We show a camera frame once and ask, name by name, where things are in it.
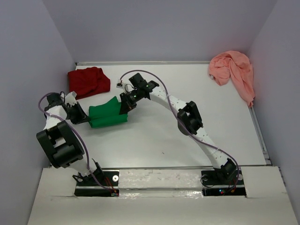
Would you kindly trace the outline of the green t shirt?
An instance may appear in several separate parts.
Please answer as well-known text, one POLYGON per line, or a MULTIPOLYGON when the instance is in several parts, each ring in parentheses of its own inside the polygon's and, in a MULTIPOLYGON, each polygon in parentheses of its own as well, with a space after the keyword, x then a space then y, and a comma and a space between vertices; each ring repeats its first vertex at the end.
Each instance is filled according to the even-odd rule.
POLYGON ((121 102, 114 96, 107 103, 89 107, 91 128, 103 128, 126 123, 128 114, 120 114, 121 102))

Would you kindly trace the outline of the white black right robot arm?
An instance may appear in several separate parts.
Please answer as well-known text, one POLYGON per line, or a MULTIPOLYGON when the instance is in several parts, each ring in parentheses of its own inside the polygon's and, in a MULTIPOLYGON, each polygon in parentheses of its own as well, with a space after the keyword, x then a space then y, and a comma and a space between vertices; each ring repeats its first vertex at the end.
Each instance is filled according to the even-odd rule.
POLYGON ((120 114, 126 114, 137 107, 137 102, 147 98, 170 110, 177 120, 179 131, 193 139, 205 153, 213 166, 212 175, 207 180, 212 180, 214 185, 230 185, 234 188, 238 183, 239 166, 237 161, 215 145, 203 127, 203 121, 195 102, 182 101, 168 93, 162 80, 159 82, 146 81, 142 76, 142 70, 136 70, 135 75, 128 84, 122 79, 117 82, 117 87, 123 92, 120 94, 120 114))

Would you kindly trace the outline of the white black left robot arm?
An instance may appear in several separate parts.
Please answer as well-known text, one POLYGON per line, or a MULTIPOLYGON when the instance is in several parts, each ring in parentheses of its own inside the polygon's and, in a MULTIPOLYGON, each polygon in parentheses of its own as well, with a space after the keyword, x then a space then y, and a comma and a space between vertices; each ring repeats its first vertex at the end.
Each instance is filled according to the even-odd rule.
POLYGON ((46 118, 42 131, 36 138, 51 165, 55 168, 72 168, 77 171, 73 178, 81 184, 94 180, 98 185, 105 179, 99 163, 90 164, 87 147, 73 125, 90 119, 76 100, 76 92, 50 92, 42 98, 48 105, 38 106, 46 118))

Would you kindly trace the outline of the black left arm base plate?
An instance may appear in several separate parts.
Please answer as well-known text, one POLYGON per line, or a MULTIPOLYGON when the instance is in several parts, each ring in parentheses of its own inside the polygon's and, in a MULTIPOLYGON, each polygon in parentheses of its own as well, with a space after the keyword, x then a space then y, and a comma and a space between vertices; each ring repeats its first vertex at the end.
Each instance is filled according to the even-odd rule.
POLYGON ((72 176, 76 181, 75 196, 77 197, 118 197, 119 170, 103 170, 103 176, 95 175, 98 183, 89 175, 83 177, 80 173, 72 176))

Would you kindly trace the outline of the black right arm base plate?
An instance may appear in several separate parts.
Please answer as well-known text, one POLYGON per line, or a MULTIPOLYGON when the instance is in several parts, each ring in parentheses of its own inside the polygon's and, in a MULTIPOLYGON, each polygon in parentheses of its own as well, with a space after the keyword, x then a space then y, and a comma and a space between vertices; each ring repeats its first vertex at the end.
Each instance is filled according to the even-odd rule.
POLYGON ((242 171, 237 176, 237 171, 226 181, 219 180, 214 170, 201 171, 200 182, 203 186, 202 195, 209 196, 246 196, 246 189, 242 171))

